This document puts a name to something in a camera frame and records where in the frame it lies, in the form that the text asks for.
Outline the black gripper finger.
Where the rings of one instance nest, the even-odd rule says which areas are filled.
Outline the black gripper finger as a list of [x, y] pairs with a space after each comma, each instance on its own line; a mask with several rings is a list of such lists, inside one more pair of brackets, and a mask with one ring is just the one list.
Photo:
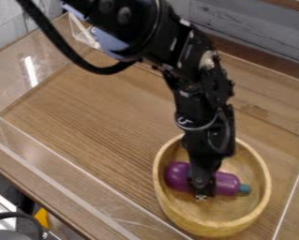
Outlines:
[[209, 197], [215, 196], [215, 173], [218, 170], [219, 167], [215, 167], [211, 170], [202, 170], [198, 167], [190, 166], [187, 180], [190, 183], [190, 190], [193, 191], [194, 198], [198, 201], [205, 201]]

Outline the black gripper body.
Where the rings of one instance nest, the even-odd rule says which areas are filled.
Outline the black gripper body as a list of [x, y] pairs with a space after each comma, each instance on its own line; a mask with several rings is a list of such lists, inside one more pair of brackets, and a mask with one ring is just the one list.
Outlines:
[[177, 107], [175, 123], [185, 130], [183, 145], [197, 172], [213, 174], [236, 152], [236, 118], [232, 105], [213, 110]]

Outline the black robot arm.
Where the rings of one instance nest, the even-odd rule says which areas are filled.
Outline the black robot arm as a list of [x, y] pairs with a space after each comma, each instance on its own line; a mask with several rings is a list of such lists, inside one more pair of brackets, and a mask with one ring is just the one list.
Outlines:
[[117, 60], [98, 67], [74, 50], [32, 0], [15, 0], [57, 49], [85, 70], [113, 75], [146, 62], [163, 75], [185, 131], [187, 180], [198, 199], [217, 193], [215, 173], [236, 152], [236, 118], [229, 103], [234, 82], [205, 32], [174, 11], [169, 0], [61, 0], [63, 9], [91, 25], [103, 52]]

